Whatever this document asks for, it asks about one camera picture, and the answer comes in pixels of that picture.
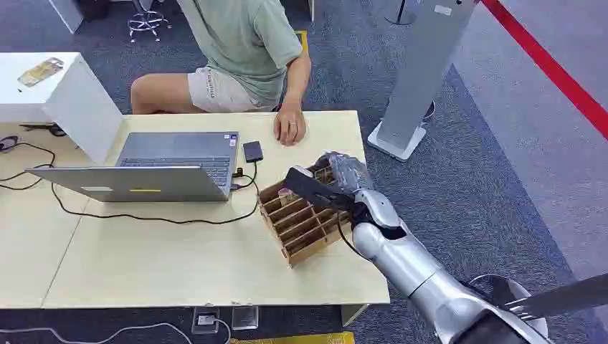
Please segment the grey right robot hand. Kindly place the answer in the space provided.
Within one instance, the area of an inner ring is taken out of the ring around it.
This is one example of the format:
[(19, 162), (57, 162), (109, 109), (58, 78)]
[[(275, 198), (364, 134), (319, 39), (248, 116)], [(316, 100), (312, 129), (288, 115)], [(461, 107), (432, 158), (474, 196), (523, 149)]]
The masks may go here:
[(365, 163), (356, 157), (337, 151), (324, 153), (315, 162), (315, 168), (329, 167), (337, 180), (337, 187), (348, 193), (361, 189), (374, 190), (373, 180)]

